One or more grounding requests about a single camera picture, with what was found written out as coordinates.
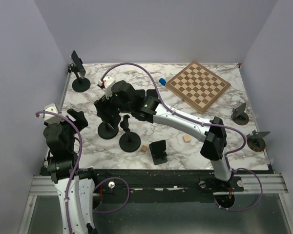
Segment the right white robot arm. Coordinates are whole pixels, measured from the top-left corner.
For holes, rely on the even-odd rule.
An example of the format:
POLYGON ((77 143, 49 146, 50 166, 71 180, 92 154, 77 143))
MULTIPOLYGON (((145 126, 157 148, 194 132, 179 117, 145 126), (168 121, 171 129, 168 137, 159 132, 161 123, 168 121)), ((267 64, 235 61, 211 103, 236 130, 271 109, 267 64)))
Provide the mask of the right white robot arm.
POLYGON ((174 110, 158 97, 147 95, 145 90, 135 90, 124 80, 108 84, 94 106, 98 117, 111 128, 120 123, 120 114, 130 114, 139 121, 165 125, 191 135, 203 143, 200 154, 212 163, 216 188, 226 191, 232 186, 232 172, 225 157, 227 133, 222 119, 202 119, 174 110))

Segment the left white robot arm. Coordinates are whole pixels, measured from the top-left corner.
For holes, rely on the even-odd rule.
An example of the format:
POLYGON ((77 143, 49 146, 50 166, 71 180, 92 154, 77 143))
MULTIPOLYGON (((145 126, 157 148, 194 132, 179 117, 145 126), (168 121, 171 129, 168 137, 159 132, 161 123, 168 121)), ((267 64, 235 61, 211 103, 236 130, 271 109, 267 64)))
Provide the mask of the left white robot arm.
POLYGON ((46 106, 42 115, 46 125, 43 135, 51 153, 47 170, 58 194, 63 233, 96 234, 92 196, 98 189, 98 180, 93 177, 93 169, 78 169, 81 153, 74 151, 75 136, 82 142, 80 132, 88 122, 82 111, 67 112, 74 121, 61 116, 54 104, 46 106))

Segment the black phone blue edge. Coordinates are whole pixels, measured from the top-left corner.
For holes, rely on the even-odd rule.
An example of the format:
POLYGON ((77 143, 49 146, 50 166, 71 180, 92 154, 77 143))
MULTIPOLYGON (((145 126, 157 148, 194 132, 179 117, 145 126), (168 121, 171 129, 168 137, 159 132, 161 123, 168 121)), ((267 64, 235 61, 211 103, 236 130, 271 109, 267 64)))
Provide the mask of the black phone blue edge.
POLYGON ((148 90, 146 91, 146 96, 147 96, 147 97, 158 98, 158 94, 157 94, 157 92, 156 92, 155 89, 148 89, 148 90))

